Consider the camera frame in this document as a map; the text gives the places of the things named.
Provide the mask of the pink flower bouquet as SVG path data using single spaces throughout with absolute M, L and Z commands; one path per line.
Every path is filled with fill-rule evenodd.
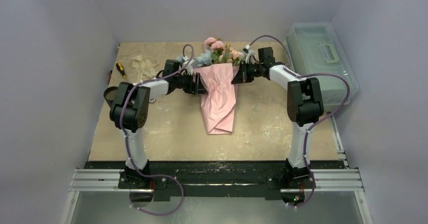
M 207 95 L 200 97 L 205 129 L 209 135 L 231 134 L 238 93 L 238 86 L 232 80 L 245 56 L 214 37 L 204 41 L 204 48 L 193 72 L 200 74 L 207 90 Z

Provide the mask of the cream printed ribbon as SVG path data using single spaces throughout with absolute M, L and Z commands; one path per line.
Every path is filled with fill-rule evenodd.
M 137 82 L 146 81 L 156 76 L 159 63 L 151 58 L 137 55 L 131 58 L 131 67 L 137 71 Z

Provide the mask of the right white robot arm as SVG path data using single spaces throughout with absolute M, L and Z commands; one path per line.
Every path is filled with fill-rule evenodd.
M 290 154 L 280 180 L 289 187 L 296 187 L 309 177 L 307 147 L 312 139 L 311 126 L 324 114 L 319 80 L 298 75 L 283 63 L 277 62 L 271 47 L 258 49 L 257 61 L 252 61 L 255 51 L 250 45 L 243 48 L 243 53 L 245 60 L 240 63 L 232 84 L 250 83 L 257 77 L 264 77 L 287 91 L 286 110 L 293 123 L 293 132 Z

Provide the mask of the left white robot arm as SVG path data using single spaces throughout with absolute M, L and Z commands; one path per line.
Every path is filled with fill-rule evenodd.
M 151 99 L 182 89 L 187 94 L 206 95 L 199 73 L 193 72 L 196 59 L 183 62 L 167 60 L 155 78 L 140 83 L 121 82 L 107 88 L 104 99 L 110 108 L 109 117 L 124 134 L 128 158 L 121 173 L 121 182 L 145 188 L 152 180 L 149 161 L 142 146 L 141 129 L 148 117 Z

